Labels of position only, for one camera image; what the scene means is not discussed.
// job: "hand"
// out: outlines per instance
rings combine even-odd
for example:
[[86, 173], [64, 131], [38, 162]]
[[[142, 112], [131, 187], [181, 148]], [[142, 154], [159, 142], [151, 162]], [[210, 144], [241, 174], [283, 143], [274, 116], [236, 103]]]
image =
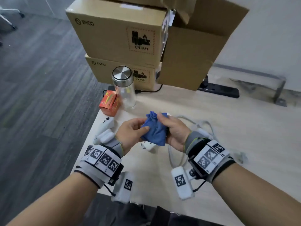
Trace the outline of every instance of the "hand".
[[166, 142], [180, 152], [184, 150], [184, 144], [191, 133], [191, 130], [178, 118], [168, 116], [164, 117], [161, 113], [157, 114], [158, 121], [169, 128]]
[[130, 149], [139, 141], [141, 136], [149, 131], [149, 127], [141, 127], [146, 121], [146, 118], [134, 118], [129, 121], [125, 121], [119, 127], [115, 137], [120, 141], [123, 149], [123, 156], [125, 156]]

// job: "screw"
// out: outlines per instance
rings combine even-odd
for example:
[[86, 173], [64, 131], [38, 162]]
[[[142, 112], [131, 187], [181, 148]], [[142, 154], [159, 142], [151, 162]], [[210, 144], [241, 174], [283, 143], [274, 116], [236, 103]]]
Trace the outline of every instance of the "screw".
[[194, 177], [194, 169], [191, 169], [190, 171], [189, 171], [189, 175], [191, 176], [191, 177]]

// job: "black cable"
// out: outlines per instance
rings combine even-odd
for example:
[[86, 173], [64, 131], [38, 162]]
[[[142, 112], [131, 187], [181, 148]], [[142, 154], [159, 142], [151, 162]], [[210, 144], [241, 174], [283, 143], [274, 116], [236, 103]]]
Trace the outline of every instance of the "black cable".
[[138, 94], [138, 93], [155, 93], [155, 92], [158, 92], [160, 91], [160, 89], [162, 88], [163, 84], [161, 84], [160, 88], [158, 90], [155, 90], [155, 91], [147, 91], [147, 90], [135, 90], [135, 93]]
[[106, 184], [104, 184], [103, 186], [107, 188], [107, 190], [110, 192], [110, 194], [111, 194], [112, 196], [116, 196], [116, 194], [114, 194], [114, 193], [107, 187]]
[[202, 187], [202, 185], [204, 185], [205, 182], [206, 182], [206, 180], [198, 188], [196, 188], [195, 190], [193, 190], [193, 192], [194, 193], [197, 192]]
[[104, 94], [103, 94], [103, 93], [104, 93], [105, 91], [107, 91], [107, 89], [105, 89], [105, 90], [102, 92], [102, 96], [103, 96], [103, 97], [104, 97]]

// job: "small orange box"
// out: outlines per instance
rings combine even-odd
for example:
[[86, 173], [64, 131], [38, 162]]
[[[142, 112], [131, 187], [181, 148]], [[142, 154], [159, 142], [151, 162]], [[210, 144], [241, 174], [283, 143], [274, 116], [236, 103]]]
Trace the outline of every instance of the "small orange box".
[[107, 90], [105, 96], [99, 104], [101, 111], [108, 116], [115, 117], [121, 101], [115, 91]]

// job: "office chair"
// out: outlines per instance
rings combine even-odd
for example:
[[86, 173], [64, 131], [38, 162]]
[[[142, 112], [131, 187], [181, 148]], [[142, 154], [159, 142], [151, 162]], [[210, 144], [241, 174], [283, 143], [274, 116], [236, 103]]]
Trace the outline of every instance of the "office chair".
[[11, 28], [13, 30], [17, 30], [16, 26], [14, 26], [8, 19], [6, 19], [3, 15], [1, 15], [1, 13], [9, 13], [9, 12], [16, 12], [16, 13], [20, 14], [20, 16], [22, 18], [24, 18], [25, 15], [23, 13], [21, 13], [20, 10], [18, 10], [18, 9], [3, 9], [0, 6], [0, 18], [3, 19], [9, 26], [11, 26]]

